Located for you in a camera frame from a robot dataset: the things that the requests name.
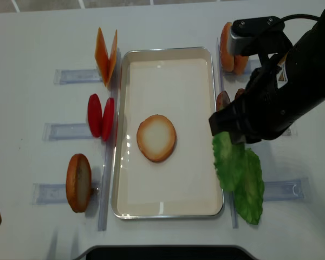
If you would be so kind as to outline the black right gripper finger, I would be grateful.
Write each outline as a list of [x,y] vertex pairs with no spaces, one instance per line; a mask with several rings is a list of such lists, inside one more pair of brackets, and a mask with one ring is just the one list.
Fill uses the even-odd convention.
[[226,106],[220,111],[214,112],[209,117],[211,134],[215,137],[221,132],[228,132],[232,144],[246,143],[245,134],[240,128],[240,114],[233,104]]

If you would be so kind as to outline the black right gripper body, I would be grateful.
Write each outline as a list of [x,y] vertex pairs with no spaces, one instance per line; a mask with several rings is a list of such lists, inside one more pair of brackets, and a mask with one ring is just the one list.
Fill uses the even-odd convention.
[[230,105],[227,129],[231,134],[243,135],[253,143],[274,140],[290,127],[291,120],[286,118],[288,112],[278,94],[278,78],[289,55],[275,54],[252,70],[242,94],[238,93]]

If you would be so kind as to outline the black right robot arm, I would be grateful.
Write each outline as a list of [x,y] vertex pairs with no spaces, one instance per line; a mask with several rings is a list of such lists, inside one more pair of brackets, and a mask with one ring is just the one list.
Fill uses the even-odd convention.
[[243,94],[209,118],[212,135],[229,132],[234,143],[274,140],[325,100],[325,9],[320,16],[295,14],[239,19],[220,38],[221,63],[257,55]]

